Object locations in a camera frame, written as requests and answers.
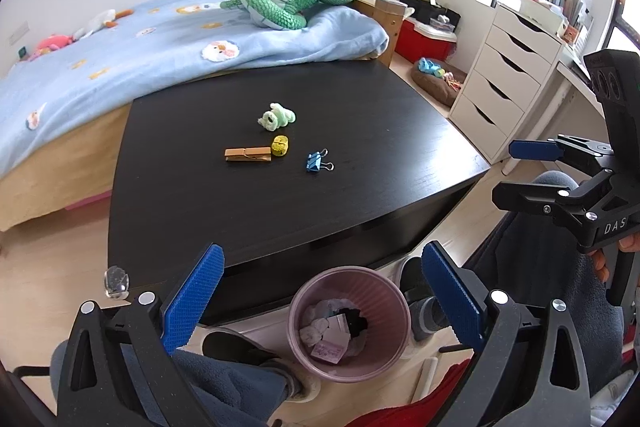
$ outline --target finger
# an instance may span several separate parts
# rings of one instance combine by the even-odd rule
[[[604,266],[603,268],[597,270],[596,276],[600,279],[600,282],[607,282],[609,280],[609,268]]]
[[[640,251],[640,232],[627,235],[618,241],[618,248],[623,252]]]
[[[595,252],[593,252],[593,255],[591,255],[591,259],[593,260],[593,269],[596,271],[602,270],[607,262],[607,259],[606,257],[604,257],[602,250],[596,250]]]

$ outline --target desk leg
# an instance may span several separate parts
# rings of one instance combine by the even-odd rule
[[[558,109],[560,109],[560,106],[562,105],[562,102],[564,102],[566,96],[569,94],[569,91],[571,91],[571,86],[571,82],[569,82],[566,78],[562,80],[562,83],[560,84],[560,87],[558,87],[558,90],[556,91],[554,97],[551,99],[551,102],[549,102],[549,105],[540,116],[540,120],[538,120],[538,123],[533,126],[531,132],[527,134],[526,138],[524,138],[525,140],[537,140],[540,138],[540,135],[544,132],[546,126],[549,125],[551,119],[556,115]],[[519,163],[519,161],[520,160],[518,160],[517,158],[509,158],[509,160],[507,160],[507,163],[505,163],[504,167],[502,168],[502,174],[508,176],[511,171],[516,168],[516,165]]]

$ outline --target drawer handle cutout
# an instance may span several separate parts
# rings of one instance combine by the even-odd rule
[[[544,30],[541,30],[540,28],[538,28],[533,22],[527,21],[526,19],[523,19],[522,17],[520,17],[519,15],[515,14],[514,15],[518,18],[518,20],[525,25],[527,28],[529,28],[532,31],[535,31],[537,33],[544,33]]]
[[[490,123],[491,125],[495,126],[495,123],[491,121],[491,118],[489,118],[487,115],[485,115],[481,110],[478,109],[478,106],[476,104],[474,104],[474,107],[476,108],[476,111],[478,111],[478,114],[480,116],[482,116],[482,118],[484,118],[486,120],[487,123]]]
[[[519,65],[517,65],[515,62],[512,62],[511,60],[509,60],[507,57],[505,57],[500,52],[498,52],[498,55],[500,55],[502,60],[504,60],[507,63],[508,66],[510,66],[511,68],[516,70],[518,73],[524,73],[524,70]]]
[[[505,99],[505,100],[511,100],[507,95],[505,95],[500,89],[498,89],[496,86],[494,86],[494,84],[492,84],[489,81],[486,81],[487,84],[489,84],[489,87],[491,87],[491,89],[493,89],[498,96],[500,96],[501,98]]]
[[[531,48],[529,48],[526,44],[523,44],[522,42],[520,42],[516,37],[512,37],[508,33],[507,33],[507,36],[511,39],[511,42],[513,42],[517,47],[522,48],[527,53],[535,53]]]

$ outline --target bed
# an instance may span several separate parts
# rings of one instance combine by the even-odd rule
[[[388,66],[403,13],[357,0],[310,12],[304,30],[276,32],[220,1],[141,4],[115,28],[0,80],[0,230],[108,193],[133,99],[246,68],[356,58]]]

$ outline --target wooden clothespin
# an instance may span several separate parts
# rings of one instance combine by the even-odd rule
[[[228,162],[270,162],[271,147],[248,147],[244,149],[225,150]]]

